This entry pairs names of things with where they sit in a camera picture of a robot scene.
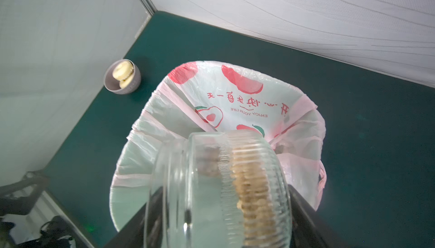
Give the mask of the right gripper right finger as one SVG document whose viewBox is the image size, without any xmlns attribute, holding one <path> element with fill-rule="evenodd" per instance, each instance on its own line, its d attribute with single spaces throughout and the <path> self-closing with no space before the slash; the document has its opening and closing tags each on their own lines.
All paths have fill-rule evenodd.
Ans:
<svg viewBox="0 0 435 248">
<path fill-rule="evenodd" d="M 292 208 L 290 248 L 339 248 L 340 238 L 317 215 L 313 207 L 288 185 Z"/>
</svg>

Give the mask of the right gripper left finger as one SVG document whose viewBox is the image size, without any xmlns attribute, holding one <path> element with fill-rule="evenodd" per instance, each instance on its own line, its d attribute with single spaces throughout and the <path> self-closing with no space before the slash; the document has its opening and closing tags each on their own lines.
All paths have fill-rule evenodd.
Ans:
<svg viewBox="0 0 435 248">
<path fill-rule="evenodd" d="M 163 240 L 163 188 L 130 219 L 104 248 L 160 248 Z"/>
</svg>

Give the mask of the beige lid glass peanut jar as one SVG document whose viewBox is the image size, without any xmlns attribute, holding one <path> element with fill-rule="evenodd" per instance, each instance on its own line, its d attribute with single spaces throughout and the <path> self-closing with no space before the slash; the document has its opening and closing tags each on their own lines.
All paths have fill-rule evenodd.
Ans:
<svg viewBox="0 0 435 248">
<path fill-rule="evenodd" d="M 278 158 L 250 130 L 164 143 L 145 214 L 147 248 L 287 248 L 292 218 Z"/>
</svg>

